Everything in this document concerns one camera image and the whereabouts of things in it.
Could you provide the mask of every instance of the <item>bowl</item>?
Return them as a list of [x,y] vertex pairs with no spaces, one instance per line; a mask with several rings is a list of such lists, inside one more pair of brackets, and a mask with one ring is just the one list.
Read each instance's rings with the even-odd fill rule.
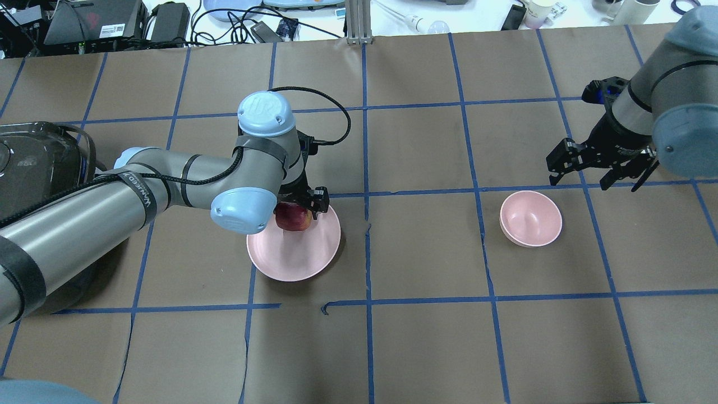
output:
[[296,282],[331,263],[341,234],[339,217],[331,206],[304,231],[280,229],[272,215],[262,232],[247,236],[247,252],[259,272],[275,280]]
[[542,193],[520,190],[501,204],[501,231],[522,247],[542,247],[561,233],[563,218],[559,207]]

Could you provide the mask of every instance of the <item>grid square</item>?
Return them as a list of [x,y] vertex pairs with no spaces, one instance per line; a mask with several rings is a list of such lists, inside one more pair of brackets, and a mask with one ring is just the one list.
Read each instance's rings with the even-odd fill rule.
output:
[[232,157],[238,135],[237,116],[178,119],[174,124],[173,152]]
[[556,96],[533,30],[464,33],[453,37],[466,101]]
[[461,108],[368,112],[370,190],[471,188]]
[[371,198],[372,298],[486,296],[473,193]]
[[[2,116],[3,122],[81,121],[102,57],[93,54],[26,59]],[[11,85],[14,76],[8,80]]]
[[[566,118],[569,121],[569,127],[571,128],[571,134],[574,139],[578,142],[585,142],[588,136],[591,134],[593,127],[596,126],[598,121],[601,119],[606,109],[603,105],[587,104],[583,101],[564,101],[564,110],[566,112]],[[606,175],[608,170],[602,168],[590,168],[583,170],[586,182],[589,184],[598,184]],[[564,183],[568,178],[578,178],[576,173],[570,173],[566,176],[561,183]],[[648,178],[649,181],[680,181],[685,178],[680,177],[666,170],[664,166],[659,165],[656,171],[651,174]],[[636,180],[632,178],[626,178],[617,183],[634,183]]]
[[85,131],[95,141],[97,160],[109,169],[122,152],[130,147],[164,149],[170,124],[169,120],[87,124]]
[[187,52],[161,49],[109,53],[102,73],[109,79],[100,79],[90,119],[172,115]]
[[718,184],[701,184],[698,185],[698,189],[701,191],[703,202],[705,202],[715,226],[718,224]]
[[459,101],[451,47],[446,35],[377,37],[366,47],[369,105]]
[[497,295],[610,292],[583,190],[543,190],[561,210],[559,238],[541,248],[509,241],[499,226],[510,192],[481,194],[486,255]]
[[715,400],[718,295],[623,298],[621,307],[649,400]]
[[377,403],[502,403],[489,303],[373,306]]
[[271,48],[270,44],[192,48],[179,113],[237,111],[242,98],[266,90]]
[[592,80],[631,78],[640,67],[624,26],[542,29],[541,36],[562,97],[581,96]]
[[112,403],[129,332],[126,313],[23,318],[5,376],[60,383]]
[[254,310],[245,403],[366,404],[366,307]]
[[334,198],[332,207],[342,225],[342,241],[332,263],[300,282],[279,282],[257,272],[255,303],[311,304],[366,298],[364,198]]
[[479,186],[549,184],[546,156],[566,136],[558,103],[469,105],[466,113]]
[[[297,129],[322,140],[339,139],[346,132],[347,119],[341,112],[296,114]],[[312,187],[325,186],[332,193],[364,191],[364,120],[361,111],[349,111],[352,129],[344,141],[320,147],[307,160],[307,178]]]
[[132,307],[147,230],[132,234],[98,260],[97,278],[74,308]]
[[154,222],[139,305],[247,303],[252,262],[245,240],[215,224],[209,211],[171,208]]
[[138,313],[120,403],[237,403],[245,311]]
[[690,185],[590,195],[618,290],[718,287],[718,249]]
[[[361,47],[347,46],[344,38],[278,42],[273,87],[281,86],[316,88],[343,106],[361,106]],[[336,108],[315,94],[287,91],[282,95],[289,100],[293,109]]]
[[636,403],[611,299],[498,303],[511,402]]
[[15,80],[17,70],[20,69],[22,59],[3,59],[0,60],[0,109],[5,104],[12,82]]
[[643,61],[647,61],[675,24],[642,24],[630,27],[633,42]]

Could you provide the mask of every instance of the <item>light blue joint cap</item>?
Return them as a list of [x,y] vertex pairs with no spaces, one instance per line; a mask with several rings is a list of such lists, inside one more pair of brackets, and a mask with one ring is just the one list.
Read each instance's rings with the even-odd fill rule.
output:
[[689,10],[666,34],[666,39],[704,55],[718,56],[718,6]]
[[276,195],[264,188],[234,188],[215,197],[210,216],[224,229],[257,234],[267,226],[275,206]]
[[296,124],[289,101],[273,91],[249,94],[239,104],[237,117],[242,131],[257,137],[279,136]]
[[159,147],[130,147],[129,149],[122,152],[120,157],[117,160],[115,160],[115,166],[113,168],[118,169],[120,167],[126,166],[132,157],[134,157],[137,153],[141,152],[142,150],[147,150],[147,149],[160,150]]
[[663,112],[653,124],[658,161],[688,178],[718,175],[718,106],[687,104]]

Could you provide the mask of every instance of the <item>power adapter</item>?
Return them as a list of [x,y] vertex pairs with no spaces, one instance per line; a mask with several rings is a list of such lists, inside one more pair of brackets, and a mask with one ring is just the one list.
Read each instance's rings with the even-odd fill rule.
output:
[[190,9],[186,4],[160,4],[157,6],[157,18],[152,28],[152,42],[171,42],[178,37],[184,40],[189,23]]

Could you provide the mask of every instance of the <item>cup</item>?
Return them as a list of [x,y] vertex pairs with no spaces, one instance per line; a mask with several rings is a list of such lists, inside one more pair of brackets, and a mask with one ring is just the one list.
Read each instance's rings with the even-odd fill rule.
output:
[[643,24],[658,6],[658,2],[659,0],[623,0],[611,24]]
[[531,29],[537,29],[544,25],[544,21],[546,21],[546,17],[549,16],[555,3],[556,0],[531,0],[523,23]]

